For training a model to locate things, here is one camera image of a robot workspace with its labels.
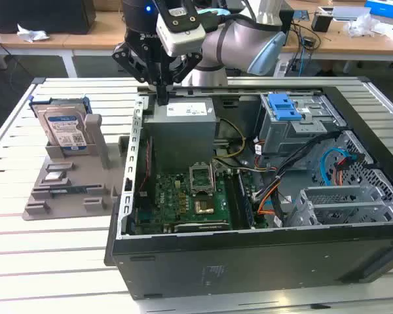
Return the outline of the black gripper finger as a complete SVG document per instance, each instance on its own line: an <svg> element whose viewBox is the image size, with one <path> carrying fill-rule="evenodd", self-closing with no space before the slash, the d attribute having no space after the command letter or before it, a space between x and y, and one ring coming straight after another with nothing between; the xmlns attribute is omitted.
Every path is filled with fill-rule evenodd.
<svg viewBox="0 0 393 314"><path fill-rule="evenodd" d="M116 47L112 58L138 82L148 83L157 95L159 105L163 105L163 85L161 73L151 47L146 43L131 45L123 42Z"/></svg>
<svg viewBox="0 0 393 314"><path fill-rule="evenodd" d="M180 83L201 61L202 54L192 52L180 57L170 57L162 53L162 104L167 105L169 100L168 86Z"/></svg>

